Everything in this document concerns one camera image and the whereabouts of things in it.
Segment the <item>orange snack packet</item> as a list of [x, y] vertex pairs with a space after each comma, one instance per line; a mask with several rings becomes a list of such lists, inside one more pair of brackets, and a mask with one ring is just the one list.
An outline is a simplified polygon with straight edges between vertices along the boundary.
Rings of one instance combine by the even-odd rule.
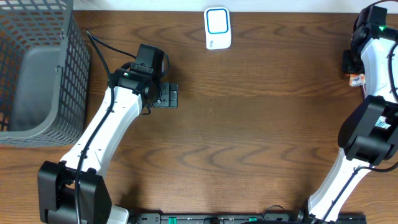
[[365, 85], [365, 75], [364, 74], [349, 74], [349, 86], [356, 87]]

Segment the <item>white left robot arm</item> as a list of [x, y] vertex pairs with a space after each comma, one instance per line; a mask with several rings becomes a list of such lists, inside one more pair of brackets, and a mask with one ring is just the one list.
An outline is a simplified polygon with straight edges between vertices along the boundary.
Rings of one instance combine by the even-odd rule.
[[101, 106], [76, 144], [59, 162], [38, 171], [43, 223], [127, 223], [130, 212], [114, 205], [105, 184], [109, 164], [127, 128], [147, 108], [176, 108], [178, 86], [162, 82], [169, 58], [142, 44], [134, 62], [110, 75]]

